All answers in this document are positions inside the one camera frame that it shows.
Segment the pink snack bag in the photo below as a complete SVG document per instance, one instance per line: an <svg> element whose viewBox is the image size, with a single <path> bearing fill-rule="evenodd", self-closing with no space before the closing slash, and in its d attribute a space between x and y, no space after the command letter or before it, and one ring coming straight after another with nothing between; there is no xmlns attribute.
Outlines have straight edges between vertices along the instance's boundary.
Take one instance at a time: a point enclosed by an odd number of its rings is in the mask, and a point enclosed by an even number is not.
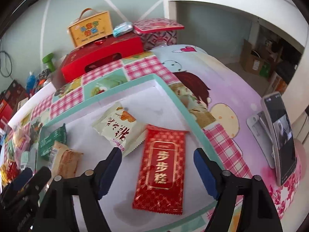
<svg viewBox="0 0 309 232"><path fill-rule="evenodd" d="M22 135L20 137L15 136L13 141L15 161L18 162L21 159L21 154L29 149L30 137L28 135Z"/></svg>

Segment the cardboard box under shelf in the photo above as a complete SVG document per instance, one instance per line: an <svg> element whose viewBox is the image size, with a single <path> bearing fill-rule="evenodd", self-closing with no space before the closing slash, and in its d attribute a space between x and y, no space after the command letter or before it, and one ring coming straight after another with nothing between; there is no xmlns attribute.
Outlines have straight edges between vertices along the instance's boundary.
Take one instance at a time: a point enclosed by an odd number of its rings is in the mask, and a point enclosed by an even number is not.
<svg viewBox="0 0 309 232"><path fill-rule="evenodd" d="M240 54L240 64L246 72L259 75L264 78L270 76L271 65L252 48L252 44L244 39Z"/></svg>

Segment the red patterned box lid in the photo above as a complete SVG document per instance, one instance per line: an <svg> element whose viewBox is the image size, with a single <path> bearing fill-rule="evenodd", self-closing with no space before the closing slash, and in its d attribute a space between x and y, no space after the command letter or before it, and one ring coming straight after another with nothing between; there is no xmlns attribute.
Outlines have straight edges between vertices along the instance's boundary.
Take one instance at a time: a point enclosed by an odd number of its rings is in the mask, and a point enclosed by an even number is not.
<svg viewBox="0 0 309 232"><path fill-rule="evenodd" d="M137 34L149 34L153 32L182 30L184 26L167 18L151 18L135 21L134 31Z"/></svg>

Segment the red gold-lettered snack packet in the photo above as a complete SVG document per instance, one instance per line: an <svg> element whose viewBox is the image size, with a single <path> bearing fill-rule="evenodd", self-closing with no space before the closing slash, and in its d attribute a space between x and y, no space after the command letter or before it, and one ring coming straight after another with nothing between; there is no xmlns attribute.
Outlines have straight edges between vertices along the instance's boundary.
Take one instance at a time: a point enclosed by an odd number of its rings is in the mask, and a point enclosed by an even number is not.
<svg viewBox="0 0 309 232"><path fill-rule="evenodd" d="M132 207L181 215L185 172L185 130L146 126L146 139Z"/></svg>

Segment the cream white snack packet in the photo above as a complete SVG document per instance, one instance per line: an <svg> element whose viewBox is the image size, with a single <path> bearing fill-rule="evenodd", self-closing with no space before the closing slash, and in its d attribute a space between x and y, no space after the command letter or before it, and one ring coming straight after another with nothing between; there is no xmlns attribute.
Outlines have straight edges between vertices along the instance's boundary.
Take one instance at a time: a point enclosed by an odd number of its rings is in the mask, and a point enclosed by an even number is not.
<svg viewBox="0 0 309 232"><path fill-rule="evenodd" d="M92 123L96 132L105 137L113 147L129 155L146 139L146 124L137 121L120 102L110 107Z"/></svg>

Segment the red flat box stack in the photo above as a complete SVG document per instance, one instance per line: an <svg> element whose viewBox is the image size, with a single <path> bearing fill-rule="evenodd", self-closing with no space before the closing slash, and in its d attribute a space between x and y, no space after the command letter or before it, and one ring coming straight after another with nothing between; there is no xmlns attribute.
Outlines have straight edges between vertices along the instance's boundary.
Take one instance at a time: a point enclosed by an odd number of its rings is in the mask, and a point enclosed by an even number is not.
<svg viewBox="0 0 309 232"><path fill-rule="evenodd" d="M13 80L10 86L1 92L1 119L8 123L17 112L18 103L26 97L25 88Z"/></svg>

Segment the smartphone on stand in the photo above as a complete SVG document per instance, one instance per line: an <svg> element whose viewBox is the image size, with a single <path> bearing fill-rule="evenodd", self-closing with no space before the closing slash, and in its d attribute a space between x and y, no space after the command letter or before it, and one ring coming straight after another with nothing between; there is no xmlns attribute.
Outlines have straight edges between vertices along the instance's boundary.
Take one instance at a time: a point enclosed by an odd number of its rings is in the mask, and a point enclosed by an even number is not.
<svg viewBox="0 0 309 232"><path fill-rule="evenodd" d="M247 118L246 123L268 165L275 169L277 185L282 186L297 165L291 124L279 92L265 95L261 106L262 111Z"/></svg>

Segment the clear bread bun packet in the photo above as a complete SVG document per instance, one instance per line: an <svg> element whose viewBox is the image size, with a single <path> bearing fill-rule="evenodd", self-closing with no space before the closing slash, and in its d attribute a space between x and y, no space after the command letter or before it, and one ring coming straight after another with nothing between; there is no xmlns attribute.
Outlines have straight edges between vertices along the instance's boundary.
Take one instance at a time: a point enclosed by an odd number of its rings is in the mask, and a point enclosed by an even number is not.
<svg viewBox="0 0 309 232"><path fill-rule="evenodd" d="M13 133L13 145L22 150L29 143L29 137L22 127L16 127Z"/></svg>

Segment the green dumbbell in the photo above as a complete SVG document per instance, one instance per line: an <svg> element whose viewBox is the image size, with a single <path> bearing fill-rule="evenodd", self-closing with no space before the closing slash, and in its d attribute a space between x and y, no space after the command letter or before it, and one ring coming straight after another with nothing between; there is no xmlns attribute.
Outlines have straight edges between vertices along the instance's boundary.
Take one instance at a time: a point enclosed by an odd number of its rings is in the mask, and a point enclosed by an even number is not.
<svg viewBox="0 0 309 232"><path fill-rule="evenodd" d="M56 70L56 68L53 64L53 61L52 61L53 58L54 58L54 54L49 53L48 55L46 55L42 59L43 64L45 64L51 72L55 72L55 70Z"/></svg>

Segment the mint green snack packet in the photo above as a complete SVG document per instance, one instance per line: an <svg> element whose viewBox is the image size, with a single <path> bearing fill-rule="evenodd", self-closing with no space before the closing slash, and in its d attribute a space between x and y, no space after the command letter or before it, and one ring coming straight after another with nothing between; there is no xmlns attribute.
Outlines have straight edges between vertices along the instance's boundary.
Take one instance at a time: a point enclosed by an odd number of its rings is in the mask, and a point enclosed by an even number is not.
<svg viewBox="0 0 309 232"><path fill-rule="evenodd" d="M20 170L30 168L32 172L36 170L36 150L23 151L20 159Z"/></svg>

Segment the orange yellow snack packet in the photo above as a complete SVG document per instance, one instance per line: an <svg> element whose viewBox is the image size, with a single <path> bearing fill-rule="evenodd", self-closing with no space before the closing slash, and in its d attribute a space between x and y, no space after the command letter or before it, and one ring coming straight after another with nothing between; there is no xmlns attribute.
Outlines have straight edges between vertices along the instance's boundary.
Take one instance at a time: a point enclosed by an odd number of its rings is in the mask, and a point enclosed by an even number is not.
<svg viewBox="0 0 309 232"><path fill-rule="evenodd" d="M6 164L1 165L0 172L1 172L2 186L6 186L8 184Z"/></svg>

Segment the pink plaid tablecloth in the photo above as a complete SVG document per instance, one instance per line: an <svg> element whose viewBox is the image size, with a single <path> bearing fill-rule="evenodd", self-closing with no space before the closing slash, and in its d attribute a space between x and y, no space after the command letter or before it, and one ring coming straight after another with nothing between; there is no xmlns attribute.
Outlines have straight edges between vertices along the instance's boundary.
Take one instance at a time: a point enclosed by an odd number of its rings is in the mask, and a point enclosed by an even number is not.
<svg viewBox="0 0 309 232"><path fill-rule="evenodd" d="M260 97L239 75L195 46L158 47L101 64L54 94L48 93L27 113L16 114L11 124L28 128L33 120L59 116L68 109L66 101L72 94L114 71L123 71L130 80L147 74L161 77L184 99L223 165L241 176L260 172L279 216L284 215L298 187L301 166L283 186L277 186L271 150L261 144L263 130L250 124L261 110Z"/></svg>

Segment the tan brown snack packet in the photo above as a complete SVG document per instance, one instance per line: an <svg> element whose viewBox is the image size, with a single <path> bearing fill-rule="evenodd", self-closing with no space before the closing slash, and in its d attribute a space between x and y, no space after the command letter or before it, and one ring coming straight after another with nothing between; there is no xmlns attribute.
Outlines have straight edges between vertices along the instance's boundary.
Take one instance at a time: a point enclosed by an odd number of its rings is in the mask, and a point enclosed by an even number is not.
<svg viewBox="0 0 309 232"><path fill-rule="evenodd" d="M65 179L75 177L77 165L83 153L70 149L67 145L55 141L49 155L48 168L51 171L51 177L57 175Z"/></svg>

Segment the white foam board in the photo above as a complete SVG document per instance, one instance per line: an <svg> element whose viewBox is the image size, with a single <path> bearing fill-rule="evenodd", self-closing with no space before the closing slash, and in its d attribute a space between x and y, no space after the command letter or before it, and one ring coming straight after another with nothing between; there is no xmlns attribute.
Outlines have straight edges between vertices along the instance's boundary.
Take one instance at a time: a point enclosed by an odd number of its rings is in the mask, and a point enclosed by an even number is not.
<svg viewBox="0 0 309 232"><path fill-rule="evenodd" d="M14 128L18 123L28 114L28 112L37 106L48 96L52 95L56 91L56 88L52 82L49 82L34 96L32 96L10 119L8 126Z"/></svg>

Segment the large red gift box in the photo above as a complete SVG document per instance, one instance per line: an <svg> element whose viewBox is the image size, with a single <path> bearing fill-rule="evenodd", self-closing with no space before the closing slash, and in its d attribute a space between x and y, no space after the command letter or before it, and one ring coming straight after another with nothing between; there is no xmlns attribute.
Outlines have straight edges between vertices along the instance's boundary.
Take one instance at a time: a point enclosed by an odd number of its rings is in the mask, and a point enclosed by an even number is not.
<svg viewBox="0 0 309 232"><path fill-rule="evenodd" d="M141 38L133 32L102 38L71 51L61 64L61 72L68 83L105 64L142 52Z"/></svg>

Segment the blue plastic bottle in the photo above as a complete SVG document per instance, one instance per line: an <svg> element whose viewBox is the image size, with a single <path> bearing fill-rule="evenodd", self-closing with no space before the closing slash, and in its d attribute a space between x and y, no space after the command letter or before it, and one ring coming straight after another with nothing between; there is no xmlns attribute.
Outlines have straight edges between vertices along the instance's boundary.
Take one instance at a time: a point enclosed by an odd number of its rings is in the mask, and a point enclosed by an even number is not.
<svg viewBox="0 0 309 232"><path fill-rule="evenodd" d="M26 81L26 93L30 94L34 88L34 85L36 83L36 76L32 71L29 72L29 76Z"/></svg>

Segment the red patterned snack packet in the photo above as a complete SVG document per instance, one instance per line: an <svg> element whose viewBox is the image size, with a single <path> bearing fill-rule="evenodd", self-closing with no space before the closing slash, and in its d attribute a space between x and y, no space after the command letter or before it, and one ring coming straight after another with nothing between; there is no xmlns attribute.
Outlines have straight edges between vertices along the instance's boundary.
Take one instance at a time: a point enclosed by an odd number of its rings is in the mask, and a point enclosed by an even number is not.
<svg viewBox="0 0 309 232"><path fill-rule="evenodd" d="M8 160L6 163L6 182L11 182L13 181L19 174L20 170L17 167L17 163L15 161Z"/></svg>

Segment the yellow handled gift box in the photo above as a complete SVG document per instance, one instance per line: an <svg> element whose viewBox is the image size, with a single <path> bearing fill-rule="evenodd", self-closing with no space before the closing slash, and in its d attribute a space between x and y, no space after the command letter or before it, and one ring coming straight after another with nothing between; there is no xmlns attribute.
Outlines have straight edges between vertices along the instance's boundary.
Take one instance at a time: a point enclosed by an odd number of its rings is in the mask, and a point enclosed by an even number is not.
<svg viewBox="0 0 309 232"><path fill-rule="evenodd" d="M113 33L110 12L84 9L75 23L70 24L68 33L75 48L79 48Z"/></svg>

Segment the light blue tissue pack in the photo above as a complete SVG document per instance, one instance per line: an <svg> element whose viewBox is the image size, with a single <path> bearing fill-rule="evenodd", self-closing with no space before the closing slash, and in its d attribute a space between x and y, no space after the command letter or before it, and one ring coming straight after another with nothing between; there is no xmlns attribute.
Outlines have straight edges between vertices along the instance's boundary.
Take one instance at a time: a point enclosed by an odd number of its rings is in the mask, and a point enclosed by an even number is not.
<svg viewBox="0 0 309 232"><path fill-rule="evenodd" d="M131 22L124 22L117 25L113 30L113 37L119 37L134 30Z"/></svg>

